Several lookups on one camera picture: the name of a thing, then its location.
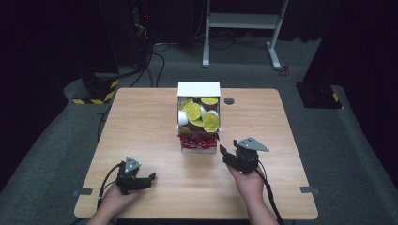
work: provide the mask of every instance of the wooden table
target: wooden table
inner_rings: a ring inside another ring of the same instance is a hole
[[[181,153],[177,137],[176,88],[121,88],[102,131],[75,207],[78,218],[90,218],[97,207],[100,186],[114,165],[126,156],[142,163],[138,177],[157,173],[151,189],[119,218],[247,218],[235,181],[222,154]],[[233,105],[223,103],[231,97]],[[220,144],[229,152],[233,140],[253,137],[267,146],[259,152],[274,200],[283,219],[314,219],[317,209],[301,164],[283,104],[273,89],[223,88],[220,106]],[[108,181],[115,180],[115,171]],[[268,207],[267,192],[264,199]]]

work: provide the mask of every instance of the yellow and black hazard tape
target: yellow and black hazard tape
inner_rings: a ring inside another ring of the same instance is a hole
[[[83,105],[83,104],[97,104],[97,105],[106,104],[114,96],[115,89],[116,89],[116,86],[117,86],[118,83],[119,83],[119,80],[114,80],[111,83],[111,86],[109,88],[109,93],[102,99],[100,99],[100,98],[86,98],[86,99],[84,99],[84,98],[74,98],[72,100],[72,102],[75,103],[75,104],[80,104],[80,105]]]

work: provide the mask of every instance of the gray carpet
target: gray carpet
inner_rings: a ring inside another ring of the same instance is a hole
[[[302,105],[295,83],[302,81],[319,41],[278,41],[277,54],[283,65],[291,67],[289,76],[280,77],[271,66],[264,41],[259,40],[235,43],[226,50],[210,49],[209,68],[201,67],[202,48],[158,45],[154,50],[165,60],[159,87],[206,81],[220,82],[222,87],[277,89],[309,183],[320,192],[314,195],[319,217],[296,224],[398,224],[397,190],[363,136],[343,88],[333,86],[344,105],[341,110]],[[217,40],[211,44],[228,45]],[[149,69],[154,81],[161,65],[161,59],[153,55]],[[130,86],[137,77],[121,79],[117,88]],[[150,85],[146,72],[134,87]],[[66,98],[80,95],[81,86],[81,81],[69,84]],[[76,220],[77,197],[72,193],[83,185],[97,146],[98,113],[109,106],[69,102],[1,192],[0,224],[70,224]]]

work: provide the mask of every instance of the open box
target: open box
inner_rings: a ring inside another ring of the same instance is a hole
[[[179,82],[177,124],[181,152],[215,153],[220,133],[219,82]]]

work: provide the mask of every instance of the white box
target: white box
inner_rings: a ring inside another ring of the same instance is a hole
[[[220,98],[219,82],[178,83],[177,129],[181,152],[217,151],[221,131]]]

